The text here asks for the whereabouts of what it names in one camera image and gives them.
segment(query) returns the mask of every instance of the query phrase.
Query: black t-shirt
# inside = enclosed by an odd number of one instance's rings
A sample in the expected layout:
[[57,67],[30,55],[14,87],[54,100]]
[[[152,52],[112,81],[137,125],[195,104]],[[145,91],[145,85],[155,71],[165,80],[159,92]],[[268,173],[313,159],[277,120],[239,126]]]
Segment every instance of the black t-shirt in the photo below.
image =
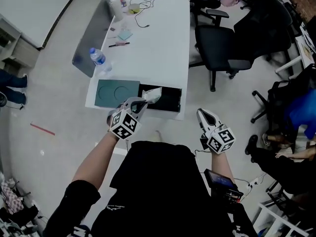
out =
[[[233,236],[235,226],[224,207],[209,196],[195,157],[185,146],[133,143],[110,187],[117,192],[95,220],[93,237],[134,233]],[[70,234],[99,198],[92,184],[72,182],[44,236]],[[245,217],[246,225],[251,226]]]

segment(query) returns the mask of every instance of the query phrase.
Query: desk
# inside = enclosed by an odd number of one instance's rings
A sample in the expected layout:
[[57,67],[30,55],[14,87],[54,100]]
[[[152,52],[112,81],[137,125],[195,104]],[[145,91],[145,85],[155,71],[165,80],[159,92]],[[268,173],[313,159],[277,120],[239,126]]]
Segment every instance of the desk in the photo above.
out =
[[[309,66],[311,63],[314,63],[314,59],[310,59],[308,56],[306,56],[303,46],[305,45],[307,46],[307,44],[305,43],[304,37],[303,36],[298,36],[295,38],[295,43],[297,45],[297,48],[299,50],[299,56],[296,57],[295,59],[291,60],[290,62],[284,64],[282,67],[279,67],[278,69],[276,69],[276,73],[279,73],[280,71],[287,69],[289,67],[291,67],[292,65],[298,63],[299,61],[302,61],[303,63],[303,67],[304,69]],[[289,77],[289,79],[293,79],[295,77],[297,77],[299,75],[299,73],[296,73],[292,76]]]
[[115,22],[108,31],[101,50],[112,61],[113,69],[109,77],[94,71],[90,79],[85,106],[110,110],[94,105],[99,79],[138,80],[142,84],[152,84],[182,89],[181,111],[179,113],[146,110],[145,115],[162,119],[183,120],[187,96],[189,44],[190,44],[190,3],[188,0],[155,0],[154,7],[146,9],[135,22],[135,15],[125,14],[125,24],[133,35],[126,46],[115,46],[121,22]]

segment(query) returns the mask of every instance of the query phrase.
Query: black pants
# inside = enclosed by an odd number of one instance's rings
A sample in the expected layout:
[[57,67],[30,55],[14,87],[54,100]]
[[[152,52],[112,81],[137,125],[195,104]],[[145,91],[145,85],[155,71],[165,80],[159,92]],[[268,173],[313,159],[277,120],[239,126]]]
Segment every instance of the black pants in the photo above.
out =
[[8,72],[0,69],[0,92],[3,93],[8,101],[16,104],[25,104],[26,97],[23,93],[10,89],[13,88],[25,88],[27,85],[26,77],[18,78]]
[[302,194],[313,187],[315,177],[312,161],[306,159],[294,162],[284,156],[276,158],[275,152],[257,147],[248,151],[262,171],[277,180],[286,192]]

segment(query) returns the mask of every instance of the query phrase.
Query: chair back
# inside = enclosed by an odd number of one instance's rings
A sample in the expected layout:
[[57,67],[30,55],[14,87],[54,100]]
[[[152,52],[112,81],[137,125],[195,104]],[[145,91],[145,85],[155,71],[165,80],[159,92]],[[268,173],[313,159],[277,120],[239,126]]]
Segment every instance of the chair back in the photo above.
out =
[[253,62],[259,56],[288,50],[287,28],[292,19],[278,0],[257,0],[251,11],[234,25],[237,55]]

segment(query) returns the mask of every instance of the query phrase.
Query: plastic bottle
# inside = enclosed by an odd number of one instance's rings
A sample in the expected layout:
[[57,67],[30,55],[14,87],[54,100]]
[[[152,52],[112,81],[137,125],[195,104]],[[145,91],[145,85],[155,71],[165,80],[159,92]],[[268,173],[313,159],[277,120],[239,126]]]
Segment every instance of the plastic bottle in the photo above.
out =
[[120,0],[120,3],[122,4],[122,7],[126,7],[127,6],[126,0]]
[[112,70],[111,61],[105,58],[105,55],[101,50],[95,49],[94,47],[90,49],[90,58],[96,65],[97,73],[107,73]]

